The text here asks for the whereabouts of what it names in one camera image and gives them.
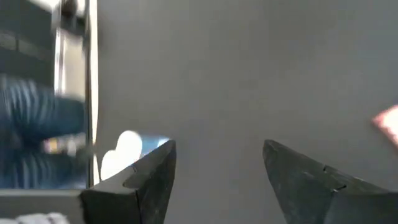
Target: gray surface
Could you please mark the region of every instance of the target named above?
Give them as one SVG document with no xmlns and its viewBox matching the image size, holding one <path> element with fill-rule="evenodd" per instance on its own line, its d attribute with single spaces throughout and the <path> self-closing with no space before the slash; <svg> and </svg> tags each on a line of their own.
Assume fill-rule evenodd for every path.
<svg viewBox="0 0 398 224">
<path fill-rule="evenodd" d="M 166 223 L 284 223 L 275 139 L 398 190 L 371 118 L 397 103 L 397 1 L 99 0 L 98 144 L 177 140 Z"/>
</svg>

